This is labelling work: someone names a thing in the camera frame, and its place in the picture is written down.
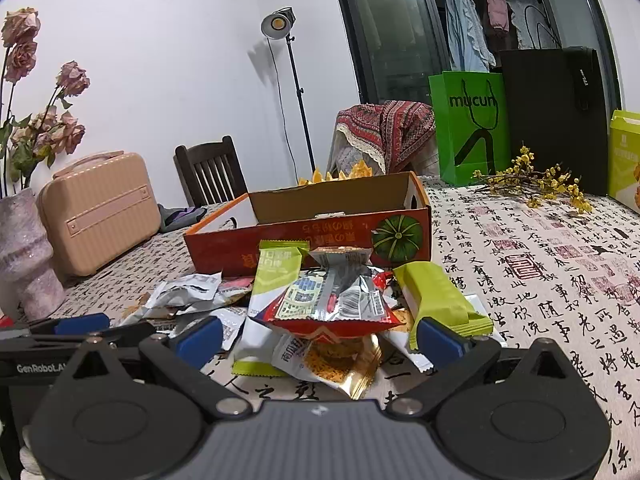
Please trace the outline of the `golden oat crisp packet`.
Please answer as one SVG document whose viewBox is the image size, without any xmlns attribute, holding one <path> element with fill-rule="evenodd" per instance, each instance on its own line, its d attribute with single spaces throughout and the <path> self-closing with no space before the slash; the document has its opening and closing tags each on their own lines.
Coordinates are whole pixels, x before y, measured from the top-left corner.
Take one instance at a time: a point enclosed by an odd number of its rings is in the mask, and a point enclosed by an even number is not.
<svg viewBox="0 0 640 480">
<path fill-rule="evenodd" d="M 304 367 L 320 382 L 352 400 L 360 400 L 373 384 L 381 361 L 378 336 L 369 335 L 339 344 L 312 342 L 304 356 Z"/>
</svg>

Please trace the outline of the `red silver snack packet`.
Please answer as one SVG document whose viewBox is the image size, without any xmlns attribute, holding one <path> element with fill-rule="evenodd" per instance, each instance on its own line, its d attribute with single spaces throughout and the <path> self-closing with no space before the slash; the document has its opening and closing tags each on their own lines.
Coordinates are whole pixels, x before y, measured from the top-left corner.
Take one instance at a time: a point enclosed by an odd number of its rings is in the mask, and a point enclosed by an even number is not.
<svg viewBox="0 0 640 480">
<path fill-rule="evenodd" d="M 399 326 L 400 319 L 384 299 L 385 273 L 370 266 L 371 252 L 352 246 L 312 250 L 318 266 L 299 273 L 259 311 L 258 321 L 326 344 Z"/>
</svg>

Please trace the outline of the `green white protein bar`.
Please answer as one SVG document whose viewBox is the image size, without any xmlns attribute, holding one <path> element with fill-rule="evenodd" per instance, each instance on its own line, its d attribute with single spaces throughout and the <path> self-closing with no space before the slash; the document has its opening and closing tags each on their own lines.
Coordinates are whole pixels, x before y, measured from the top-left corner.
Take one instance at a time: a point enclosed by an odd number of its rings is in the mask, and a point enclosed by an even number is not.
<svg viewBox="0 0 640 480">
<path fill-rule="evenodd" d="M 241 339 L 233 350 L 233 375 L 288 376 L 271 363 L 282 333 L 268 327 L 258 315 L 297 280 L 308 252 L 306 240 L 262 240 L 259 243 L 258 266 L 247 318 Z"/>
</svg>

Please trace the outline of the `small white snack packet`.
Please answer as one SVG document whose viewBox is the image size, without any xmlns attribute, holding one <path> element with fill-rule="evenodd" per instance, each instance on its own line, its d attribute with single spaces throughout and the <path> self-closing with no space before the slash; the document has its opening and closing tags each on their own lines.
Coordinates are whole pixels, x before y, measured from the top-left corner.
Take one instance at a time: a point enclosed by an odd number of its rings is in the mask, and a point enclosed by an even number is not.
<svg viewBox="0 0 640 480">
<path fill-rule="evenodd" d="M 235 339 L 238 338 L 239 332 L 244 325 L 247 317 L 247 308 L 244 307 L 228 307 L 220 308 L 211 314 L 214 318 L 218 318 L 222 325 L 222 343 L 221 352 L 228 352 Z"/>
</svg>

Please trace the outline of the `lime green bar wrapper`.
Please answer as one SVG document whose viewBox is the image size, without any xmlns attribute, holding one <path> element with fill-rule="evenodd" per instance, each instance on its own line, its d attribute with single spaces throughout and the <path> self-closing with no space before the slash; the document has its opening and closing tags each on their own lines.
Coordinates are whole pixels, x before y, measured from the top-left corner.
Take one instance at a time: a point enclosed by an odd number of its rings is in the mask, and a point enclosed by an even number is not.
<svg viewBox="0 0 640 480">
<path fill-rule="evenodd" d="M 394 275 L 413 316 L 411 350 L 418 350 L 418 324 L 422 318 L 434 318 L 462 337 L 490 335 L 494 331 L 491 319 L 473 308 L 437 264 L 409 262 L 395 268 Z"/>
</svg>

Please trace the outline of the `pink small suitcase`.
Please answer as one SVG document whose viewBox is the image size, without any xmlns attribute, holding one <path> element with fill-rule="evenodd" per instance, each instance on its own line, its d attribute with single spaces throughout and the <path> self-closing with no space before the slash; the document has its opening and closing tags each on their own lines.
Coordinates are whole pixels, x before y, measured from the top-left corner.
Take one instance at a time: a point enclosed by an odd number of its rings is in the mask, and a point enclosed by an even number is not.
<svg viewBox="0 0 640 480">
<path fill-rule="evenodd" d="M 58 170 L 37 205 L 64 276 L 89 276 L 156 234 L 160 211 L 143 158 L 105 152 Z"/>
</svg>

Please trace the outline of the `calligraphy print tablecloth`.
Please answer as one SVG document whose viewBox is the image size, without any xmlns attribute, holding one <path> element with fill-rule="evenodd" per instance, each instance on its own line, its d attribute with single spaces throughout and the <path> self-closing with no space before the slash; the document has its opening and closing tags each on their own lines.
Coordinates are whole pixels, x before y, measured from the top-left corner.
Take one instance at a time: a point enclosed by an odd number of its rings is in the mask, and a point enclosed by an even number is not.
<svg viewBox="0 0 640 480">
<path fill-rule="evenodd" d="M 529 209 L 471 188 L 423 182 L 434 217 L 432 261 L 465 295 L 480 297 L 508 347 L 556 340 L 612 429 L 597 479 L 639 479 L 639 215 L 607 197 L 590 198 L 593 212 L 574 216 L 560 204 Z M 160 281 L 192 272 L 182 231 L 157 234 L 90 278 L 72 281 L 54 316 L 103 312 L 117 324 Z M 366 398 L 386 405 L 431 377 L 381 344 L 382 366 Z M 216 356 L 203 373 L 258 408 L 271 399 L 344 399 L 295 378 L 236 376 L 232 363 L 232 356 Z"/>
</svg>

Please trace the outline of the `dark wooden chair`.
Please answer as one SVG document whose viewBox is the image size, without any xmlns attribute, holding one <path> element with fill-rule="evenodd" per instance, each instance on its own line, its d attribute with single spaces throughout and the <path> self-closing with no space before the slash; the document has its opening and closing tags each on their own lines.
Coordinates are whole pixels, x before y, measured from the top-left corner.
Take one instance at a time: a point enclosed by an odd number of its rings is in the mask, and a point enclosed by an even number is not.
<svg viewBox="0 0 640 480">
<path fill-rule="evenodd" d="M 175 148 L 178 176 L 191 206 L 231 202 L 247 192 L 231 136 L 220 141 Z"/>
</svg>

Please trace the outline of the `yellow flower branch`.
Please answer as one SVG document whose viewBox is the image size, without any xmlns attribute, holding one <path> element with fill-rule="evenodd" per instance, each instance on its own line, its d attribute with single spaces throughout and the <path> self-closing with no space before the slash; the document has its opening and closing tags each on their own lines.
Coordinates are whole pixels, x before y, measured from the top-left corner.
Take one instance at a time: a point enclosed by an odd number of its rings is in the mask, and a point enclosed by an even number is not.
<svg viewBox="0 0 640 480">
<path fill-rule="evenodd" d="M 545 170 L 535 168 L 535 153 L 526 145 L 511 159 L 509 167 L 494 174 L 484 174 L 479 169 L 472 173 L 472 183 L 482 192 L 492 196 L 511 197 L 528 208 L 543 204 L 559 203 L 570 206 L 574 214 L 590 214 L 592 203 L 580 187 L 580 179 L 572 172 L 555 164 Z"/>
</svg>

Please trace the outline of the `orange paper flower decoration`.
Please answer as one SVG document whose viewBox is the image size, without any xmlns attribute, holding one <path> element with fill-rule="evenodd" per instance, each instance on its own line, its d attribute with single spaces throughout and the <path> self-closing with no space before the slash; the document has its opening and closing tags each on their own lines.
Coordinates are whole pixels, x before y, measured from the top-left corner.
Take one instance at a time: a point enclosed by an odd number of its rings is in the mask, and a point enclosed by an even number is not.
<svg viewBox="0 0 640 480">
<path fill-rule="evenodd" d="M 315 169 L 309 179 L 299 178 L 297 184 L 299 186 L 306 186 L 323 182 L 345 181 L 372 176 L 373 169 L 368 166 L 363 160 L 360 160 L 359 162 L 356 162 L 354 166 L 352 166 L 352 169 L 348 174 L 345 174 L 344 171 L 340 170 L 337 175 L 334 176 L 330 172 L 322 174 L 319 169 Z"/>
</svg>

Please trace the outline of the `green paper shopping bag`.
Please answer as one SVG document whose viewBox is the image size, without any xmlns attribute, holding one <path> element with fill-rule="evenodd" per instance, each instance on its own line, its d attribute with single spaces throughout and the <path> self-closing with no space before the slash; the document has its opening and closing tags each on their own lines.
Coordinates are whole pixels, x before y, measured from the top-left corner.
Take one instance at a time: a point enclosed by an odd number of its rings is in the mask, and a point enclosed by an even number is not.
<svg viewBox="0 0 640 480">
<path fill-rule="evenodd" d="M 505 170 L 511 152 L 502 76 L 446 70 L 428 82 L 442 180 L 465 186 L 474 172 Z"/>
</svg>

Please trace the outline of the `black paper bag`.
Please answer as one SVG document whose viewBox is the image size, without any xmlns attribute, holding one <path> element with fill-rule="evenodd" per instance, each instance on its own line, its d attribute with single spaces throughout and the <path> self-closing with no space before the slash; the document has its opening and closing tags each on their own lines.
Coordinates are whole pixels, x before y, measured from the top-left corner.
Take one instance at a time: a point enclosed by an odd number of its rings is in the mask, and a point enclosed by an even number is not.
<svg viewBox="0 0 640 480">
<path fill-rule="evenodd" d="M 584 47 L 501 53 L 511 154 L 556 164 L 586 193 L 608 192 L 608 115 L 597 51 Z"/>
</svg>

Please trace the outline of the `light green snack box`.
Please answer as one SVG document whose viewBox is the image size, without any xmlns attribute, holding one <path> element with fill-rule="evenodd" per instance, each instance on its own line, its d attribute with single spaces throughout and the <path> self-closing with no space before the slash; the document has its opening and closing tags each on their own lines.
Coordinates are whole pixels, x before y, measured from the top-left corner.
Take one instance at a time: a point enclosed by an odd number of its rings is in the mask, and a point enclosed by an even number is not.
<svg viewBox="0 0 640 480">
<path fill-rule="evenodd" d="M 608 134 L 608 196 L 638 212 L 640 157 L 639 114 L 614 110 Z"/>
</svg>

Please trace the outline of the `light blue hanging shirt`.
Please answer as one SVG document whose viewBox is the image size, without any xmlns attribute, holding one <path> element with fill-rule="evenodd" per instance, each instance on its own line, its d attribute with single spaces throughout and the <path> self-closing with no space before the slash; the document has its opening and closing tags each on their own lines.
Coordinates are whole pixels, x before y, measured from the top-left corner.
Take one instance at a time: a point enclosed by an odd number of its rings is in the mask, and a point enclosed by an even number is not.
<svg viewBox="0 0 640 480">
<path fill-rule="evenodd" d="M 496 60 L 487 47 L 474 0 L 445 0 L 445 15 L 451 68 L 489 73 Z"/>
</svg>

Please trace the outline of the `pink hanging garment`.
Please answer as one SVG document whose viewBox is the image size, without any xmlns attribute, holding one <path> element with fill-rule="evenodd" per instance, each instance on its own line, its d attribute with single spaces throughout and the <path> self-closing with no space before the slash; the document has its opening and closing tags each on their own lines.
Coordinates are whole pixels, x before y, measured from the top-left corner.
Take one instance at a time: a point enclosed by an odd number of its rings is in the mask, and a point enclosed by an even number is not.
<svg viewBox="0 0 640 480">
<path fill-rule="evenodd" d="M 489 25 L 498 32 L 509 31 L 509 8 L 506 0 L 486 0 Z"/>
</svg>

